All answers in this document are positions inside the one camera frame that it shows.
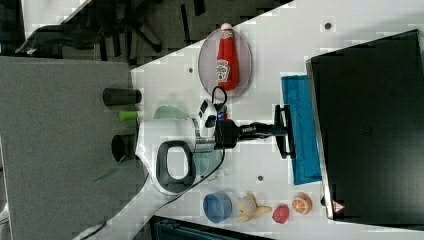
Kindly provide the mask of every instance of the yellow toy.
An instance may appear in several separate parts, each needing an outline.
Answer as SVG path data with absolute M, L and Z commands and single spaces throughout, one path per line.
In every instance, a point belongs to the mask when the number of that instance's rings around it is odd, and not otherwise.
M 236 202 L 236 204 L 241 211 L 240 215 L 237 218 L 237 221 L 239 222 L 247 222 L 257 215 L 271 211 L 270 207 L 258 206 L 256 204 L 255 196 L 253 196 L 251 192 L 248 192 L 247 196 L 244 196 L 241 201 Z

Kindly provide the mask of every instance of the black cup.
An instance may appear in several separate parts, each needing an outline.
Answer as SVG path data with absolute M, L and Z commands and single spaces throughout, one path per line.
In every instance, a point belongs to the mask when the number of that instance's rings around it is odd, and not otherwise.
M 135 155 L 136 135 L 115 135 L 112 139 L 112 154 L 117 162 L 137 159 Z
M 141 102 L 141 92 L 135 89 L 105 88 L 103 102 L 106 106 L 136 104 Z

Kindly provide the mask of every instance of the black clamp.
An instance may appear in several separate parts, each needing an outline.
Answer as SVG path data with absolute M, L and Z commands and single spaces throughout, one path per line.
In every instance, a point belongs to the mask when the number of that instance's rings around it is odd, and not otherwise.
M 290 156 L 291 159 L 295 159 L 296 150 L 294 146 L 293 125 L 291 121 L 289 105 L 284 105 L 283 108 L 281 108 L 280 105 L 275 106 L 274 125 L 280 126 L 281 128 L 284 128 L 287 130 L 287 139 L 288 139 L 289 149 L 287 149 L 287 146 L 286 146 L 287 144 L 286 144 L 285 136 L 275 137 L 275 139 L 277 140 L 277 146 L 278 146 L 278 149 L 280 150 L 281 157 L 287 158 L 288 156 Z

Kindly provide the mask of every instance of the orange ball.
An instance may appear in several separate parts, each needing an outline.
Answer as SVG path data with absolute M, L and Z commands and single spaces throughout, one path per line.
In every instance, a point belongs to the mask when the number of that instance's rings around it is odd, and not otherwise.
M 292 202 L 293 210 L 306 215 L 312 210 L 312 201 L 305 193 L 298 193 Z

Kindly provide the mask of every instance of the screw hole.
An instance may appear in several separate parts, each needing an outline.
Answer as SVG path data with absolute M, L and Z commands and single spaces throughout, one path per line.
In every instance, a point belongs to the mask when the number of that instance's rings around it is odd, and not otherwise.
M 330 30 L 332 26 L 333 26 L 333 25 L 331 25 L 331 23 L 326 23 L 326 24 L 324 25 L 324 28 L 325 28 L 326 30 Z

